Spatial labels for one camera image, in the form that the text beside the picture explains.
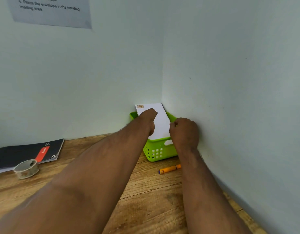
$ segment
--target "forearm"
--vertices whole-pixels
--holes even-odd
[[[197,149],[179,154],[190,233],[250,233],[224,197]]]
[[[149,136],[137,118],[77,157],[0,220],[0,233],[101,233]]]

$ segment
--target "plastic basket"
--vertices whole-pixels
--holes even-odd
[[[176,117],[174,117],[172,114],[168,112],[166,114],[171,122],[176,120]],[[129,115],[131,120],[138,117],[137,112],[132,112]],[[168,143],[171,143],[171,137],[154,140],[148,139],[146,145],[143,148],[143,152],[150,162],[156,162],[162,159],[177,156],[174,145]]]

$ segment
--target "wooden desk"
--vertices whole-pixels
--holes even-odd
[[[41,164],[40,171],[31,178],[18,180],[13,172],[0,174],[0,218],[106,136],[65,141],[58,160]],[[178,157],[151,163],[142,153],[104,233],[188,233],[181,171],[158,174],[159,169],[176,164],[179,164]],[[253,233],[265,233],[238,204],[225,195]]]

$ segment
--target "wall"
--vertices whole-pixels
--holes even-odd
[[[300,0],[170,0],[163,104],[269,233],[300,233]]]
[[[92,30],[15,23],[0,0],[0,147],[115,132],[161,100],[163,0],[90,0]]]

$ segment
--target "orange pen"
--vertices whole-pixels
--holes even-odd
[[[168,172],[180,169],[180,168],[181,168],[180,164],[175,165],[175,166],[171,166],[169,168],[163,168],[163,169],[159,170],[159,174],[168,173]]]

